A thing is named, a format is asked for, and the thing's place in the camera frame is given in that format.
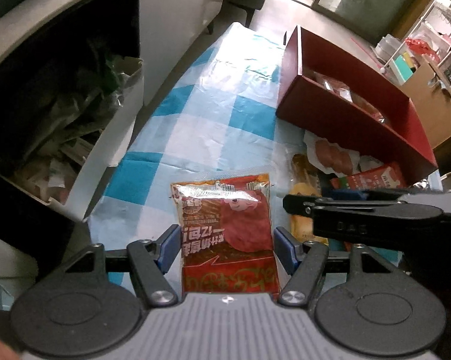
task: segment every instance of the barcode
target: barcode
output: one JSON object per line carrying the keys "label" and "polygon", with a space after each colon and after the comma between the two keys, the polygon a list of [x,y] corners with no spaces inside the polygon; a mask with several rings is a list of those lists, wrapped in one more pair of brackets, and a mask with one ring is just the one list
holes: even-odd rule
{"label": "barcode", "polygon": [[245,185],[245,189],[249,190],[249,191],[260,190],[260,185],[261,185],[261,183],[259,183],[258,181],[252,181]]}

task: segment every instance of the red cardboard tray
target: red cardboard tray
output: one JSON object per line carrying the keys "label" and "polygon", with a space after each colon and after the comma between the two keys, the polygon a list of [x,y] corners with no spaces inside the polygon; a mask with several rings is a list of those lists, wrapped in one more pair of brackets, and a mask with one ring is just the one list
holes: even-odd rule
{"label": "red cardboard tray", "polygon": [[[347,84],[380,110],[389,126],[316,83],[313,72]],[[276,115],[344,149],[384,163],[398,162],[408,185],[437,169],[412,101],[382,74],[300,27],[294,30],[282,59]]]}

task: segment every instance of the wrapped snack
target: wrapped snack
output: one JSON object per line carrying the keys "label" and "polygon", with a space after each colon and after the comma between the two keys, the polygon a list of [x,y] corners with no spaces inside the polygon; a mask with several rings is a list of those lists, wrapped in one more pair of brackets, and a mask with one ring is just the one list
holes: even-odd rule
{"label": "wrapped snack", "polygon": [[336,189],[373,190],[375,188],[404,188],[407,187],[402,177],[399,164],[389,163],[367,172],[330,181]]}
{"label": "wrapped snack", "polygon": [[415,54],[420,56],[427,55],[437,64],[440,62],[440,57],[425,40],[407,38],[405,44]]}
{"label": "wrapped snack", "polygon": [[376,121],[380,123],[386,123],[385,117],[380,113],[380,111],[369,103],[363,97],[360,97],[356,93],[352,93],[352,103],[357,105],[357,107],[363,109],[370,116],[372,116]]}
{"label": "wrapped snack", "polygon": [[184,292],[279,293],[267,174],[174,183]]}
{"label": "wrapped snack", "polygon": [[44,202],[54,198],[64,204],[76,178],[77,173],[68,162],[51,157],[35,157],[15,172],[13,180]]}
{"label": "wrapped snack", "polygon": [[[291,161],[294,174],[294,185],[289,191],[291,195],[321,196],[317,168],[313,166],[305,154],[295,154]],[[300,242],[318,241],[328,245],[327,238],[317,237],[312,233],[312,219],[300,215],[291,215],[290,232]]]}
{"label": "wrapped snack", "polygon": [[335,173],[339,177],[359,173],[358,151],[342,149],[336,143],[329,143],[310,131],[304,133],[307,145],[307,158],[310,163],[325,174]]}
{"label": "wrapped snack", "polygon": [[336,93],[344,100],[352,102],[350,88],[347,85],[345,85],[343,82],[333,79],[331,77],[327,77],[320,73],[315,73],[315,76],[316,76],[317,83],[322,85],[325,89]]}

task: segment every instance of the snack package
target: snack package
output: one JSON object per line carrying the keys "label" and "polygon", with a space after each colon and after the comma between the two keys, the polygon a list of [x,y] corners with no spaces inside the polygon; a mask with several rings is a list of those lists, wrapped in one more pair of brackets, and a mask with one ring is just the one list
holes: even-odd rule
{"label": "snack package", "polygon": [[310,131],[304,133],[307,158],[310,163],[325,174],[335,173],[339,177],[359,173],[360,154],[355,150],[342,149],[336,143],[329,143]]}
{"label": "snack package", "polygon": [[388,163],[379,168],[371,169],[357,175],[333,178],[331,181],[335,189],[373,190],[375,188],[404,188],[407,187],[402,177],[399,164]]}
{"label": "snack package", "polygon": [[440,57],[425,40],[407,38],[405,40],[405,44],[412,52],[420,56],[430,56],[430,58],[437,64],[440,62]]}
{"label": "snack package", "polygon": [[357,107],[363,109],[376,121],[380,123],[386,123],[385,117],[380,113],[380,111],[376,107],[374,107],[371,103],[369,103],[366,99],[357,95],[356,93],[352,93],[352,103],[357,105]]}
{"label": "snack package", "polygon": [[174,183],[183,292],[280,291],[268,174]]}
{"label": "snack package", "polygon": [[[293,172],[293,185],[289,194],[322,196],[317,168],[313,166],[305,154],[295,154],[292,157],[291,167]],[[313,222],[311,218],[300,215],[291,215],[290,232],[299,241],[317,241],[328,245],[327,238],[313,235]]]}
{"label": "snack package", "polygon": [[343,82],[333,79],[332,77],[327,77],[320,73],[315,73],[315,76],[317,83],[322,85],[325,89],[336,93],[344,100],[352,102],[350,88]]}

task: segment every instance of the red package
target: red package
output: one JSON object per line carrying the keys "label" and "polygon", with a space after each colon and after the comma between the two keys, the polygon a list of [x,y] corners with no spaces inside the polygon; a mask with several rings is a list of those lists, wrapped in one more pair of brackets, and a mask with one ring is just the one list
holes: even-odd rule
{"label": "red package", "polygon": [[373,190],[375,188],[407,187],[404,178],[402,177],[399,164],[396,162],[356,175],[337,179],[333,178],[330,182],[337,190]]}
{"label": "red package", "polygon": [[420,56],[427,55],[432,58],[432,60],[435,63],[440,62],[440,57],[437,55],[437,53],[432,50],[427,42],[425,42],[422,39],[412,39],[407,38],[405,40],[405,44],[407,44],[407,47],[414,53],[419,54]]}
{"label": "red package", "polygon": [[279,294],[267,174],[171,185],[184,292]]}

